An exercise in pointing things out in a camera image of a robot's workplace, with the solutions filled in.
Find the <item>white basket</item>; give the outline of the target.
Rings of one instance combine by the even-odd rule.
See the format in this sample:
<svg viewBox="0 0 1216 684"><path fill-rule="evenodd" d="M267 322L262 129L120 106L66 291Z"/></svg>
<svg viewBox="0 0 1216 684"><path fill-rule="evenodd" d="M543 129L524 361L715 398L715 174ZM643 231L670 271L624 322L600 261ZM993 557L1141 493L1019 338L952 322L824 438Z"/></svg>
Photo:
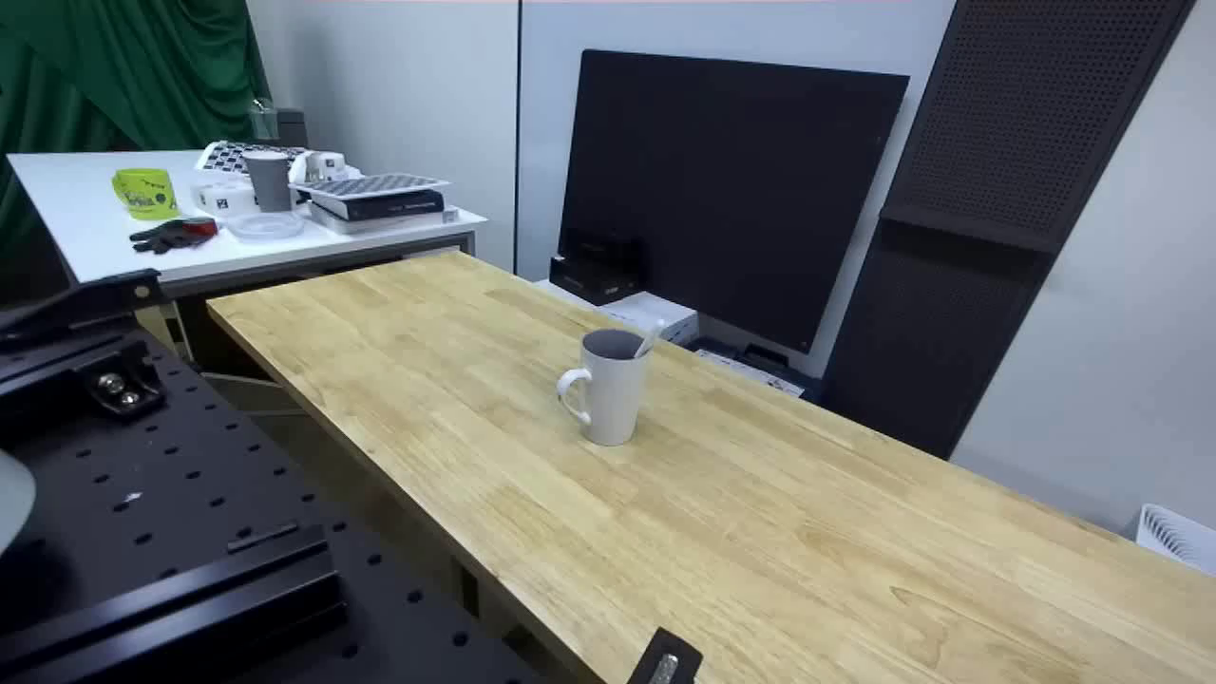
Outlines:
<svg viewBox="0 0 1216 684"><path fill-rule="evenodd" d="M1137 545L1216 578L1216 532L1164 507L1137 514Z"/></svg>

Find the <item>black metal bracket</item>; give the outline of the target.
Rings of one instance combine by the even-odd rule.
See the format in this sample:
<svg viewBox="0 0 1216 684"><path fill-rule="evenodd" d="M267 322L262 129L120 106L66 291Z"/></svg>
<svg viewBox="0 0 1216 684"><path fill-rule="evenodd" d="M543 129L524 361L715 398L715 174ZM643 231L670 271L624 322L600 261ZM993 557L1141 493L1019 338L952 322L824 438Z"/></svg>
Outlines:
<svg viewBox="0 0 1216 684"><path fill-rule="evenodd" d="M153 366L92 367L85 388L102 413L120 423L163 405L163 385Z"/></svg>

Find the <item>white ceramic mug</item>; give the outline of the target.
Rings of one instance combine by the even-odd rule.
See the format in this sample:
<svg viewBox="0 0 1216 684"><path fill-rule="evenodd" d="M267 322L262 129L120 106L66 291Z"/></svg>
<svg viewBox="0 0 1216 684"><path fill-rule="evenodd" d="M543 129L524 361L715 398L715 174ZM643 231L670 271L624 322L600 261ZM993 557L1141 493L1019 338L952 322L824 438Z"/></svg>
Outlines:
<svg viewBox="0 0 1216 684"><path fill-rule="evenodd" d="M581 338L581 366L554 385L560 402L581 423L594 446L624 446L633 438L647 390L647 361L632 357L643 336L604 327Z"/></svg>

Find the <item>white side table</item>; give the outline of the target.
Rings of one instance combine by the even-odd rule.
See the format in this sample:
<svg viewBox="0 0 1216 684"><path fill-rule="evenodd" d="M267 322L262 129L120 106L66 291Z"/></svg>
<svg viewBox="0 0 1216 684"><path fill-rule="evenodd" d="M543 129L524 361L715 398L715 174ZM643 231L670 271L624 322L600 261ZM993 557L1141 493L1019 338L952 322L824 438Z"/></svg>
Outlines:
<svg viewBox="0 0 1216 684"><path fill-rule="evenodd" d="M186 218L202 218L188 198L192 147L182 151L10 151L9 165L52 236L69 275L88 284L129 271L155 271L167 296L214 296L250 289L276 277L307 277L323 271L392 261L428 248L476 250L477 213L447 206L444 213L372 222L342 228L332 218L307 222L300 236L240 241L221 228L202 248L167 255L138 255L129 236L139 231L114 194L120 166L163 166Z"/></svg>

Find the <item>yellow green pouch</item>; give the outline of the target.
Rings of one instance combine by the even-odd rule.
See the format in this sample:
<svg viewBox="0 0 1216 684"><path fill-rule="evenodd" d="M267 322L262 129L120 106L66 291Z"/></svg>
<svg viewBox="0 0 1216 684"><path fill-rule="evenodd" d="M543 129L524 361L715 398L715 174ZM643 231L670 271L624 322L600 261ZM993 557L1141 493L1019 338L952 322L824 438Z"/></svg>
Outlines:
<svg viewBox="0 0 1216 684"><path fill-rule="evenodd" d="M174 222L178 201L163 166L117 166L110 185L134 222Z"/></svg>

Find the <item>green curtain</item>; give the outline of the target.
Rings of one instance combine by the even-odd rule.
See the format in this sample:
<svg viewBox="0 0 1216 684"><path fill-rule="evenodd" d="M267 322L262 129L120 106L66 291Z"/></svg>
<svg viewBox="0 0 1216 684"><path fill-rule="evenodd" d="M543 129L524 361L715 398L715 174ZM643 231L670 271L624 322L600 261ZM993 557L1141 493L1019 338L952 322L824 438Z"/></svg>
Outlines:
<svg viewBox="0 0 1216 684"><path fill-rule="evenodd" d="M267 95L248 0L0 0L0 151L192 147Z"/></svg>

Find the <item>black perforated breadboard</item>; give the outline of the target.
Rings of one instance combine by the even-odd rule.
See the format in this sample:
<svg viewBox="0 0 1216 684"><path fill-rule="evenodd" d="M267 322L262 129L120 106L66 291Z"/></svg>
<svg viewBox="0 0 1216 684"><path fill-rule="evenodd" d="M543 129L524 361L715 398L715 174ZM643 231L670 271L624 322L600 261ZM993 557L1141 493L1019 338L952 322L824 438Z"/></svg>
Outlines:
<svg viewBox="0 0 1216 684"><path fill-rule="evenodd" d="M163 405L85 376L153 366ZM0 352L0 684L541 684L138 332Z"/></svg>

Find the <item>black perforated panel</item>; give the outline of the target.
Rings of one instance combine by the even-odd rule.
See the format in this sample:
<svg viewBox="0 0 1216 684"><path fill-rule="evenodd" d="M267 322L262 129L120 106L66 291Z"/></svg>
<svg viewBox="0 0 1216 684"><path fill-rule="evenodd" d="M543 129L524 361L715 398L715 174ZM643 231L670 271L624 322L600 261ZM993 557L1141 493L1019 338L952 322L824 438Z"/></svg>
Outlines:
<svg viewBox="0 0 1216 684"><path fill-rule="evenodd" d="M824 405L952 452L1195 0L956 0Z"/></svg>

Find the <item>black table clamp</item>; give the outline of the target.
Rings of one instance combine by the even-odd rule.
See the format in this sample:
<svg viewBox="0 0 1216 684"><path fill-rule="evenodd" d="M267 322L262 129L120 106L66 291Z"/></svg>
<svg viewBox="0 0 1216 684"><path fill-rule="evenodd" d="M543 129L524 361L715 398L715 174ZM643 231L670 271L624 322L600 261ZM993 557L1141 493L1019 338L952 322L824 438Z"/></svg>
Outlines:
<svg viewBox="0 0 1216 684"><path fill-rule="evenodd" d="M633 661L625 684L696 684L704 655L681 635L657 626Z"/></svg>

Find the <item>red black tool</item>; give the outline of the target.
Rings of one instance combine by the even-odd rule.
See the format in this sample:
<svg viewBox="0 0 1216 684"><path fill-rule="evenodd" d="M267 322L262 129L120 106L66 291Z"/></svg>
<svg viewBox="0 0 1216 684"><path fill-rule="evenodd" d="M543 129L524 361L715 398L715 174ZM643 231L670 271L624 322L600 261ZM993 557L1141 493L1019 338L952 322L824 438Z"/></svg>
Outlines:
<svg viewBox="0 0 1216 684"><path fill-rule="evenodd" d="M163 222L155 228L134 231L129 243L138 250L167 255L174 248L196 248L218 236L218 224L209 218L186 218L186 222Z"/></svg>

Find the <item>black keyboard box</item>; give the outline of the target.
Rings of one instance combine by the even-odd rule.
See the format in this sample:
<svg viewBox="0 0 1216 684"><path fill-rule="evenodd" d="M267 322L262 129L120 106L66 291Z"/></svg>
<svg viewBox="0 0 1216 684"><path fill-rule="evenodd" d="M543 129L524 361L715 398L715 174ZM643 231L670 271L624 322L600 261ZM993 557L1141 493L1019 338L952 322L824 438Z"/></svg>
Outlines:
<svg viewBox="0 0 1216 684"><path fill-rule="evenodd" d="M447 182L420 174L361 174L302 182L300 194L315 218L337 228L372 228L375 222L442 218L447 208Z"/></svg>

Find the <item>grey cup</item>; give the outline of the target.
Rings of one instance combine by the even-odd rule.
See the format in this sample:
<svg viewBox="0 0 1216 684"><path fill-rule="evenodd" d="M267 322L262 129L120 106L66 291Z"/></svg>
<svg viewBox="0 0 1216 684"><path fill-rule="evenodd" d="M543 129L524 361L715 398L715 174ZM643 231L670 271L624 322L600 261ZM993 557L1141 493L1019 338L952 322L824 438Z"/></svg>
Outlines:
<svg viewBox="0 0 1216 684"><path fill-rule="evenodd" d="M250 147L243 165L254 185L254 206L262 213L287 213L294 208L287 157L276 147Z"/></svg>

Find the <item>white box under monitor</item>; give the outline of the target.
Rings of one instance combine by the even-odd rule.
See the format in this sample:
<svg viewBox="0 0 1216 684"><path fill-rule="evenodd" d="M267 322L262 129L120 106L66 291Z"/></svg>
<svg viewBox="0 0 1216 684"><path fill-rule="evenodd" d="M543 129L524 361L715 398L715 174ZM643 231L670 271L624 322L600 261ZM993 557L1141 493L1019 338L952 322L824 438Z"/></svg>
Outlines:
<svg viewBox="0 0 1216 684"><path fill-rule="evenodd" d="M604 303L604 317L676 347L689 347L699 336L699 317L690 307L653 291L619 296Z"/></svg>

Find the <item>large black monitor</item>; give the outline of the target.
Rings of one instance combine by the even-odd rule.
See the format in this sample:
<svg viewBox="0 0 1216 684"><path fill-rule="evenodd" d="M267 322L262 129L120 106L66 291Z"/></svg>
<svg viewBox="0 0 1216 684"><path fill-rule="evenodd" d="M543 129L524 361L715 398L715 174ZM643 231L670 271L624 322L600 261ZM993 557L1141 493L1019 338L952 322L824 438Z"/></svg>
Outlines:
<svg viewBox="0 0 1216 684"><path fill-rule="evenodd" d="M560 255L810 351L903 77L585 48Z"/></svg>

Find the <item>clear plastic lid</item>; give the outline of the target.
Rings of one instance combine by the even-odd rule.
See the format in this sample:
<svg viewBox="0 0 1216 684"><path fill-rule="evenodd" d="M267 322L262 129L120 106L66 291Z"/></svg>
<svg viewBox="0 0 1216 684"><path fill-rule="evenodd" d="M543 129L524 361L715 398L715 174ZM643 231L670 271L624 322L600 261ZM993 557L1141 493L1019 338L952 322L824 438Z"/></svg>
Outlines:
<svg viewBox="0 0 1216 684"><path fill-rule="evenodd" d="M300 213L248 213L248 218L233 218L226 231L235 241L250 241L250 243L267 243L267 241L294 241L302 231L302 218Z"/></svg>

